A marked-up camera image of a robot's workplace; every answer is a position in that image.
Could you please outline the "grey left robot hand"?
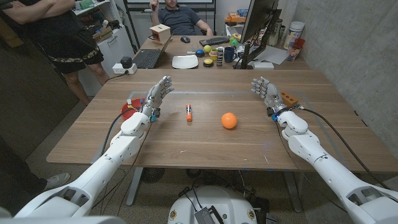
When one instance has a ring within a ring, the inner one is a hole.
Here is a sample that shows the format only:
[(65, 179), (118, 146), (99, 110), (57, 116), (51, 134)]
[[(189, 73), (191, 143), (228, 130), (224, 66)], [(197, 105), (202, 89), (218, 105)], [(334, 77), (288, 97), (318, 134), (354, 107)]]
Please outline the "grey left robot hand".
[(147, 92), (141, 112), (151, 117), (159, 109), (163, 98), (173, 90), (171, 76), (164, 76)]

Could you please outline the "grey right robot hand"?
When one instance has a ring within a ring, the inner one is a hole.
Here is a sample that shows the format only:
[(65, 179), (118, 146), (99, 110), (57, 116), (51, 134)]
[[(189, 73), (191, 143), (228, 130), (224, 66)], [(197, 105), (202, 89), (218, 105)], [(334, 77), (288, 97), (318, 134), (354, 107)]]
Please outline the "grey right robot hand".
[(287, 105), (283, 102), (280, 92), (269, 80), (263, 77), (260, 79), (254, 78), (251, 85), (251, 91), (259, 95), (264, 100), (268, 116), (274, 115), (275, 117), (278, 117), (281, 113), (288, 110)]

